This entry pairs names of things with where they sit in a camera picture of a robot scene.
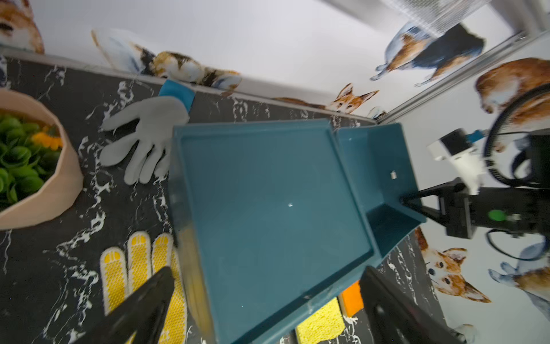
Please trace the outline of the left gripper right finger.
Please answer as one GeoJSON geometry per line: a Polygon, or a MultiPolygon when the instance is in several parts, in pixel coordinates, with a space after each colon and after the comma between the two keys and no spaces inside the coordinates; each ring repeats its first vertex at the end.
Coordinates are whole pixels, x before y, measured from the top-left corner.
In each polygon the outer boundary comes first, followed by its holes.
{"type": "Polygon", "coordinates": [[[362,274],[360,292],[374,343],[459,342],[371,266],[362,274]]]}

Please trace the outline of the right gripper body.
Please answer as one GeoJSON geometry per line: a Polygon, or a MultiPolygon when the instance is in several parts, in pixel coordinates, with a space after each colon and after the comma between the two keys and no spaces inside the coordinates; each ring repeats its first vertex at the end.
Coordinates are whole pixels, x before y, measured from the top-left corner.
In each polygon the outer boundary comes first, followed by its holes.
{"type": "Polygon", "coordinates": [[[440,224],[447,236],[471,239],[475,226],[471,221],[470,193],[462,182],[448,182],[438,187],[440,224]]]}

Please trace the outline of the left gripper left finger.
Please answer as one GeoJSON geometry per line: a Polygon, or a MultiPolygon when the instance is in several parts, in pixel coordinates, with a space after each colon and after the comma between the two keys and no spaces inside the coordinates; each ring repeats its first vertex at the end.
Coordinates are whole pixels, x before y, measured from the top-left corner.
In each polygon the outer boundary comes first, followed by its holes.
{"type": "Polygon", "coordinates": [[[77,343],[157,343],[174,291],[169,267],[163,267],[77,343]]]}

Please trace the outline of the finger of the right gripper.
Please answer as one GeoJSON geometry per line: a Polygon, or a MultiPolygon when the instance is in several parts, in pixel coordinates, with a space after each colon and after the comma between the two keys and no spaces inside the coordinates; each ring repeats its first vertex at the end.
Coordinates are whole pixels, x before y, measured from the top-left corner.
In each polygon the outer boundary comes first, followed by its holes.
{"type": "Polygon", "coordinates": [[[404,205],[409,209],[412,209],[414,212],[417,212],[424,217],[433,220],[439,224],[442,224],[442,213],[438,209],[430,208],[428,206],[417,205],[410,202],[405,202],[404,205]]]}
{"type": "Polygon", "coordinates": [[[432,186],[428,189],[419,190],[413,193],[408,193],[405,196],[400,197],[400,203],[406,204],[410,203],[416,199],[422,199],[427,196],[442,196],[447,191],[452,191],[454,189],[454,184],[451,182],[442,183],[437,186],[432,186]]]}

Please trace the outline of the orange sponge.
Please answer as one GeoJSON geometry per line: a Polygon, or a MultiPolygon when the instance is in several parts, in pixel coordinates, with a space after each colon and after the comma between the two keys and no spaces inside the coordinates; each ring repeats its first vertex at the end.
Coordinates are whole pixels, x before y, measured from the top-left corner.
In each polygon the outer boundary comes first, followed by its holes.
{"type": "Polygon", "coordinates": [[[360,284],[355,282],[349,286],[339,296],[339,302],[342,307],[343,315],[348,318],[353,317],[359,311],[364,309],[364,302],[361,295],[360,284]]]}

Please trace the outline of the teal pulled-out drawer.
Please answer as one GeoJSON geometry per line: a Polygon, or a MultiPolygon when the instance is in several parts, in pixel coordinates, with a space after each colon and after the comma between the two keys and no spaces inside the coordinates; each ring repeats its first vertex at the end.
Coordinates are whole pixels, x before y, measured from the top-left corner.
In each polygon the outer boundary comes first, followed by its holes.
{"type": "Polygon", "coordinates": [[[426,217],[404,206],[418,191],[401,124],[342,128],[336,133],[342,159],[382,259],[426,217]]]}

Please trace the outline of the yellow green sponge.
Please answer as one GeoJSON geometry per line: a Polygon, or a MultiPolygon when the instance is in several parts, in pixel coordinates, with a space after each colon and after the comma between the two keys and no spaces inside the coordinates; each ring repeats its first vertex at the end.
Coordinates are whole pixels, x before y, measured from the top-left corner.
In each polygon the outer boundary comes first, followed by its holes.
{"type": "Polygon", "coordinates": [[[337,298],[296,327],[296,337],[300,344],[315,344],[330,341],[345,330],[345,322],[337,298]]]}

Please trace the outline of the teal drawer cabinet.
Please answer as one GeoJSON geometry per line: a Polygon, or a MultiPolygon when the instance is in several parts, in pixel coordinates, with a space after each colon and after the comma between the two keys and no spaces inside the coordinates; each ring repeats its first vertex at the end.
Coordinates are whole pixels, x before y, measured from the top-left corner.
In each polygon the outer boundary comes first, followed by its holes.
{"type": "Polygon", "coordinates": [[[380,256],[328,120],[177,127],[168,195],[208,343],[278,340],[380,256]]]}

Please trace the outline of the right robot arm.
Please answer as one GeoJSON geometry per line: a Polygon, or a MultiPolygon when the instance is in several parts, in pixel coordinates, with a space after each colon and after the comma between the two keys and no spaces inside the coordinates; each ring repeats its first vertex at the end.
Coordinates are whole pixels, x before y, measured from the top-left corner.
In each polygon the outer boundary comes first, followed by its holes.
{"type": "Polygon", "coordinates": [[[471,239],[477,228],[487,228],[486,240],[500,254],[496,233],[513,238],[535,234],[541,247],[518,260],[533,262],[549,253],[549,129],[519,131],[518,154],[511,176],[500,172],[493,157],[502,128],[527,105],[534,110],[549,104],[549,85],[535,87],[506,107],[492,128],[467,133],[456,129],[428,149],[437,161],[447,160],[459,177],[400,198],[403,206],[445,227],[450,237],[471,239]]]}

